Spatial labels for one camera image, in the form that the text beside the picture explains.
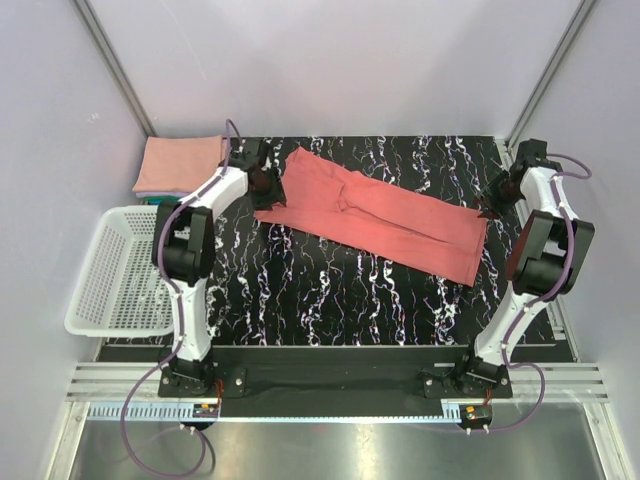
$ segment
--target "laundry basket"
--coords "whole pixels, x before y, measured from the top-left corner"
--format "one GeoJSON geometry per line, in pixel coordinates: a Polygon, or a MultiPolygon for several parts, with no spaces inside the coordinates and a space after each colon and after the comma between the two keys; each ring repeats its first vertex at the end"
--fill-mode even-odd
{"type": "Polygon", "coordinates": [[[151,263],[156,212],[137,205],[102,216],[67,311],[67,331],[89,337],[173,331],[169,292],[151,263]]]}

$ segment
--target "marbled tabletop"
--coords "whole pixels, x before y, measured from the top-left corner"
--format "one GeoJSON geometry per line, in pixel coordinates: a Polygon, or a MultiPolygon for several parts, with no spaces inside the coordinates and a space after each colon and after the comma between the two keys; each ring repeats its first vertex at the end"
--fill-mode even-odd
{"type": "MultiPolygon", "coordinates": [[[[287,156],[302,146],[349,170],[471,208],[475,193],[502,168],[491,137],[268,140],[281,172],[287,156]]],[[[519,231],[515,211],[489,223],[475,285],[467,287],[282,225],[261,224],[250,200],[239,199],[215,224],[216,263],[206,296],[213,342],[467,344],[500,303],[506,258],[519,231]]],[[[554,343],[546,312],[522,341],[554,343]]]]}

